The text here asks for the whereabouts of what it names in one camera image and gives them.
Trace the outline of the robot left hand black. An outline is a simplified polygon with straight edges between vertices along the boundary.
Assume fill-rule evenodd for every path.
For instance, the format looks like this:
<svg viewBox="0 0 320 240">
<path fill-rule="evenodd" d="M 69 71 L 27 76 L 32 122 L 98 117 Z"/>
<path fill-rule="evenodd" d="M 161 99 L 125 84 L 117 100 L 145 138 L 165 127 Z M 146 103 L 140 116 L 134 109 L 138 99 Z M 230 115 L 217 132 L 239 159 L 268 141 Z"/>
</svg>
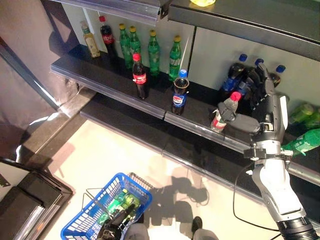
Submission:
<svg viewBox="0 0 320 240">
<path fill-rule="evenodd" d="M 135 204 L 131 204 L 125 209 L 116 209 L 111 218 L 103 223 L 97 240 L 120 240 L 123 230 L 131 221 L 131 213 L 135 208 Z"/>
</svg>

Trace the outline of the robot right hand black silver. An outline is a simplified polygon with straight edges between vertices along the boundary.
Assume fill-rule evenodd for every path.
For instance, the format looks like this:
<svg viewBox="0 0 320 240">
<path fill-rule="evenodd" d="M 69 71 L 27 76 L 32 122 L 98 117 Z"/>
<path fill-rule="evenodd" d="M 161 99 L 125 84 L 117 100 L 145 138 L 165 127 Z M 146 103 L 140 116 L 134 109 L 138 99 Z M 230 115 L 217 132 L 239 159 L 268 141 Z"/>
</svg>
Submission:
<svg viewBox="0 0 320 240">
<path fill-rule="evenodd" d="M 253 83 L 253 90 L 249 98 L 250 115 L 234 112 L 226 103 L 220 102 L 217 109 L 221 119 L 230 127 L 253 136 L 254 142 L 277 141 L 282 142 L 287 124 L 282 111 L 287 104 L 281 104 L 281 98 L 276 93 L 274 82 L 263 62 L 259 62 L 254 69 L 258 81 Z"/>
</svg>

